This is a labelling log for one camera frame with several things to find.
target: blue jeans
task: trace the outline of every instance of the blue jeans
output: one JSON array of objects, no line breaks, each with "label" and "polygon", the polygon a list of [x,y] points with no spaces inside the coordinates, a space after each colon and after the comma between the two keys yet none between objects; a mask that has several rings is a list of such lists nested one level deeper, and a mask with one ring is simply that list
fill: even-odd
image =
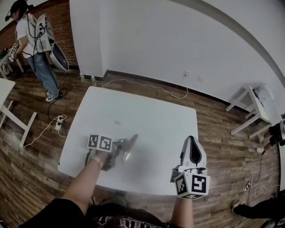
[{"label": "blue jeans", "polygon": [[59,94],[57,77],[49,64],[45,53],[37,53],[33,57],[27,58],[26,60],[36,74],[37,78],[43,83],[45,89],[49,91],[49,97],[57,98]]}]

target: wooden floor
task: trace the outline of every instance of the wooden floor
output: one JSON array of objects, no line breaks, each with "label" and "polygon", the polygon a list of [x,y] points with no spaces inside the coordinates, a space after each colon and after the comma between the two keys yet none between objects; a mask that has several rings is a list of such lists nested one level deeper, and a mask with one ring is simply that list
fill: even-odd
[{"label": "wooden floor", "polygon": [[[68,94],[57,101],[50,109],[52,118],[66,114],[66,128],[69,129],[80,105],[80,102],[91,85],[90,80],[81,82],[78,73],[57,72],[61,88],[66,87]],[[12,112],[24,123],[28,123],[34,111],[38,113],[34,121],[27,143],[31,143],[50,123],[47,116],[48,103],[45,102],[46,91],[28,70],[24,74],[14,73],[8,76],[16,82],[16,86],[6,101],[15,101]],[[114,75],[106,81],[122,79]],[[185,91],[162,86],[176,96],[183,96]],[[225,112],[225,105],[196,94],[189,94],[185,99],[178,100],[160,89],[142,87],[126,81],[115,81],[107,85],[113,90],[125,91],[146,97],[156,98],[183,106],[194,108],[197,112],[199,141],[207,153],[207,168],[211,176],[209,195],[194,201],[195,228],[235,228],[241,217],[230,210],[233,200],[246,202],[248,195],[243,192],[243,185],[259,173],[260,155],[255,152],[259,145],[257,138],[249,139],[248,135],[261,126],[251,125],[244,131],[230,135],[230,131],[245,121],[245,113],[232,109]],[[37,214],[55,197],[61,197],[72,178],[57,170],[58,161],[65,138],[60,137],[54,129],[54,124],[44,132],[31,146],[20,149],[17,143],[23,131],[12,121],[8,121],[4,129],[0,129],[0,218],[11,228]],[[279,158],[277,148],[267,151],[263,156],[262,170],[257,189],[263,185],[270,186],[279,183]],[[261,192],[257,198],[251,190],[249,205],[269,199],[276,193],[278,187]],[[96,203],[112,196],[109,190],[97,187],[94,191]],[[143,208],[162,221],[171,217],[175,197],[155,195],[138,195],[127,193],[131,207]],[[264,220],[242,219],[241,227],[259,228]]]}]

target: brick wall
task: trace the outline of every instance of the brick wall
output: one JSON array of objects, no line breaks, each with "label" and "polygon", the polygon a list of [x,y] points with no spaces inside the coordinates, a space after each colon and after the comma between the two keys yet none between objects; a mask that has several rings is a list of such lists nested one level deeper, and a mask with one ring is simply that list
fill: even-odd
[{"label": "brick wall", "polygon": [[[32,11],[36,18],[46,13],[52,23],[53,33],[56,43],[62,49],[70,66],[78,66],[70,22],[69,0],[50,0],[36,6]],[[16,25],[11,22],[0,31],[0,52],[4,48],[11,48],[16,42],[15,38]],[[22,65],[28,65],[22,55],[19,56]]]}]

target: bracelet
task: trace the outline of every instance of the bracelet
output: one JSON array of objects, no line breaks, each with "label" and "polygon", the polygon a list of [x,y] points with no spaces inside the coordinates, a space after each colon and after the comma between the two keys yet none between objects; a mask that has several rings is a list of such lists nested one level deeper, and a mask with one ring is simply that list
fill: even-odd
[{"label": "bracelet", "polygon": [[99,166],[100,166],[101,168],[103,168],[104,163],[102,162],[101,158],[99,158],[99,157],[97,157],[97,156],[94,156],[94,157],[90,158],[89,161],[92,160],[92,159],[95,160],[96,162],[98,162]]}]

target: white table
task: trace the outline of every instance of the white table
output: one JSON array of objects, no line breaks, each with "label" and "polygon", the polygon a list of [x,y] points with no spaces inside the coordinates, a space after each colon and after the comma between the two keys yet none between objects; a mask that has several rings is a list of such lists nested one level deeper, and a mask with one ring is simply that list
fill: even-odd
[{"label": "white table", "polygon": [[253,123],[254,121],[258,120],[259,118],[264,120],[265,122],[269,123],[265,127],[261,128],[259,131],[255,132],[254,134],[251,134],[249,138],[253,138],[254,136],[262,133],[266,129],[268,129],[272,124],[276,124],[278,122],[277,116],[279,115],[277,112],[276,106],[273,106],[274,104],[270,104],[270,101],[265,100],[265,96],[262,96],[262,101],[259,96],[262,94],[258,95],[258,98],[255,96],[253,92],[253,88],[251,86],[248,86],[245,88],[245,91],[230,105],[226,108],[226,111],[228,112],[229,110],[232,109],[233,106],[235,106],[240,100],[242,100],[247,94],[250,95],[250,98],[253,103],[253,110],[245,115],[245,119],[248,119],[250,116],[255,114],[252,118],[250,118],[247,122],[244,124],[240,125],[238,128],[234,129],[231,131],[231,134],[236,134],[240,130],[246,128],[248,125]]},{"label": "white table", "polygon": [[58,170],[76,177],[84,168],[91,134],[115,141],[139,134],[126,163],[102,171],[97,184],[121,191],[176,195],[170,183],[187,136],[198,139],[192,108],[134,94],[89,87],[69,130]]},{"label": "white table", "polygon": [[4,106],[4,102],[7,98],[7,96],[9,95],[9,93],[11,92],[11,90],[13,89],[13,87],[15,86],[15,82],[14,81],[9,81],[9,80],[5,80],[0,78],[0,110],[1,112],[4,113],[4,116],[0,122],[0,128],[2,127],[6,117],[10,118],[11,120],[13,120],[17,125],[19,125],[21,128],[23,128],[25,130],[24,135],[22,137],[22,140],[20,142],[20,147],[23,147],[24,142],[27,138],[28,132],[31,128],[31,125],[37,115],[36,112],[33,113],[28,125],[25,125],[21,120],[19,120],[12,112],[9,111],[9,108],[11,107],[13,101],[10,102],[8,108],[6,108]]},{"label": "white table", "polygon": [[[7,79],[7,77],[6,77],[6,75],[4,74],[4,72],[3,72],[3,70],[2,70],[2,65],[3,65],[3,64],[6,63],[7,66],[9,67],[10,71],[13,72],[13,69],[12,69],[11,65],[9,64],[9,62],[8,62],[8,58],[9,58],[9,56],[10,56],[9,53],[10,53],[10,52],[8,52],[5,56],[0,57],[0,73],[1,73],[1,75],[2,75],[2,77],[3,77],[4,79]],[[22,67],[22,65],[21,65],[21,63],[20,63],[20,61],[19,61],[19,59],[16,59],[16,63],[18,64],[18,66],[19,66],[21,72],[23,73],[23,72],[24,72],[24,69],[23,69],[23,67]]]}]

